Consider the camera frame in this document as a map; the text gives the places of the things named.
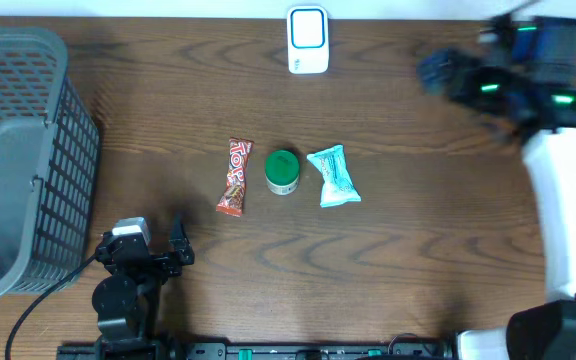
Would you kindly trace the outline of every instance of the wooden table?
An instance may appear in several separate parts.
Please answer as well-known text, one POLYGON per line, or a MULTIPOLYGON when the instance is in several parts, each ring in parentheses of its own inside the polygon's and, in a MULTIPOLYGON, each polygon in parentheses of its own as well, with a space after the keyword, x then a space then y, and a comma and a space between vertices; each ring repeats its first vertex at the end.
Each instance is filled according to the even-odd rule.
MULTIPOLYGON (((478 23, 331 21, 322 75, 286 65, 280 20, 0 18, 68 44, 76 88, 103 126, 92 253, 121 218, 145 216, 154 250, 181 212, 196 264, 163 290, 161 326, 183 339, 387 341, 504 325, 544 299, 533 194, 517 146, 422 94, 419 59, 475 47, 478 23), (215 212, 228 138, 255 141, 245 214, 215 212), (305 154, 344 144, 361 203, 321 209, 305 154), (299 189, 265 185, 264 159, 293 149, 299 189)), ((19 332, 15 359, 51 359, 99 335, 99 264, 19 332)), ((33 296, 0 299, 0 357, 33 296)))

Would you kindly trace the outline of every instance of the green lid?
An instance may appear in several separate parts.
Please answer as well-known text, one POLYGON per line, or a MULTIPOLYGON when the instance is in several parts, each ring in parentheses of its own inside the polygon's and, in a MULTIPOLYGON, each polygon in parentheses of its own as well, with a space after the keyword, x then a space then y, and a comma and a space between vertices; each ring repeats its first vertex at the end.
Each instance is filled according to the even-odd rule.
POLYGON ((286 150, 278 150, 266 159, 266 178, 278 186, 292 184, 299 177, 299 160, 286 150))

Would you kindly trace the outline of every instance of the blue snack wrapper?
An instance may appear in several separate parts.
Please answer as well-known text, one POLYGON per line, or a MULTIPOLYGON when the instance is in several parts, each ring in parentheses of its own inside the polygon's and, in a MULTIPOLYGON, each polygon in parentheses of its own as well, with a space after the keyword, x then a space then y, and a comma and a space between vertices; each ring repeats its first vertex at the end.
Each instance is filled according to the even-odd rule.
POLYGON ((346 169, 344 146, 335 145, 330 149, 309 154, 308 161, 312 163, 324 177, 324 187, 321 189, 321 207, 345 204, 349 201, 361 201, 361 196, 355 190, 346 169))

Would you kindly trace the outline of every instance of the red and white package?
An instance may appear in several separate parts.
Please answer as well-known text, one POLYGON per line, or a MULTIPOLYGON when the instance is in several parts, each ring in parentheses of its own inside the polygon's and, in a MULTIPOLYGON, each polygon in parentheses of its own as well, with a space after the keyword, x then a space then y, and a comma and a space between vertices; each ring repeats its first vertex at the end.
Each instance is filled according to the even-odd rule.
POLYGON ((244 195, 246 194, 246 165, 248 155, 252 150, 253 142, 250 140, 230 138, 230 165, 228 169, 228 183, 224 196, 217 204, 217 211, 241 216, 244 208, 244 195))

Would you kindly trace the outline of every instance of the laundry basket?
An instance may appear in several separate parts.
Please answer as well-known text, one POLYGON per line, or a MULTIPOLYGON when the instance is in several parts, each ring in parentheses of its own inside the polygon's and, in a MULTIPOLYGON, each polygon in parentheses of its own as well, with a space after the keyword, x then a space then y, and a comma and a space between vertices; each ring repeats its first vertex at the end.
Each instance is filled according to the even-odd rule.
POLYGON ((57 35, 0 28, 0 296, 39 293, 84 255, 99 132, 66 68, 57 35))

